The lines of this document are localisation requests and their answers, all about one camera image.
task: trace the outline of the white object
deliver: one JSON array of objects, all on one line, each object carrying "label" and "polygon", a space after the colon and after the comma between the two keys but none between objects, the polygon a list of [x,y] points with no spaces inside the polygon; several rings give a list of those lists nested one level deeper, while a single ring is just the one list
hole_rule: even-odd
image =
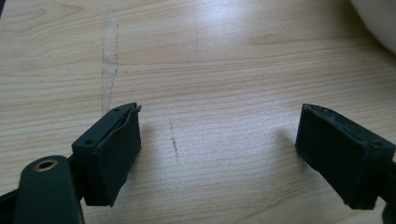
[{"label": "white object", "polygon": [[351,0],[373,35],[396,54],[396,0]]}]

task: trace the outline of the light wooden surface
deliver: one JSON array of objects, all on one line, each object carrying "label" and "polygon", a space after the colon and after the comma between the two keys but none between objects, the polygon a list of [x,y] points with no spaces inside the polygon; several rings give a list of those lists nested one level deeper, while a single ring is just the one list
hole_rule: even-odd
[{"label": "light wooden surface", "polygon": [[302,103],[396,143],[395,87],[348,1],[8,0],[0,193],[138,102],[143,148],[87,223],[381,223],[383,201],[352,211],[293,145]]}]

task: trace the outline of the wooden table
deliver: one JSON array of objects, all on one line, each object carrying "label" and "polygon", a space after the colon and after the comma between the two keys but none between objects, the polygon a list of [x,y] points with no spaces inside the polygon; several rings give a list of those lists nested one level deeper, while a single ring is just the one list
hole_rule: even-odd
[{"label": "wooden table", "polygon": [[294,148],[302,103],[396,143],[396,57],[348,1],[8,0],[0,52],[0,194],[138,102],[142,150],[87,223],[381,223]]}]

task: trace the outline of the scratch mark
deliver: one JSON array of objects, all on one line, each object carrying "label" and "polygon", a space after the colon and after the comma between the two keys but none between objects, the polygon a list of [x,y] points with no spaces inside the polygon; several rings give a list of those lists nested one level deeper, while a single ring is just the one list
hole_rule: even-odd
[{"label": "scratch mark", "polygon": [[111,94],[114,81],[119,70],[119,23],[117,13],[113,8],[108,9],[105,19],[102,65],[102,115],[110,108]]},{"label": "scratch mark", "polygon": [[174,131],[175,128],[174,128],[174,125],[173,125],[173,121],[170,120],[170,122],[171,122],[171,134],[172,134],[171,140],[172,140],[172,145],[173,145],[173,148],[174,148],[174,150],[175,150],[175,154],[176,154],[176,158],[177,158],[177,163],[179,163],[179,160],[178,160],[177,142],[176,142],[175,131]]}]

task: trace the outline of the wood grain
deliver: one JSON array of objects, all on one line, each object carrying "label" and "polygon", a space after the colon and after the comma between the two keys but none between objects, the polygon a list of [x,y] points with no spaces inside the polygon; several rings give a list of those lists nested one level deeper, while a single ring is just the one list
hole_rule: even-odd
[{"label": "wood grain", "polygon": [[142,151],[87,223],[381,223],[293,146],[302,103],[396,143],[396,57],[348,1],[7,1],[0,51],[1,194],[138,102]]}]

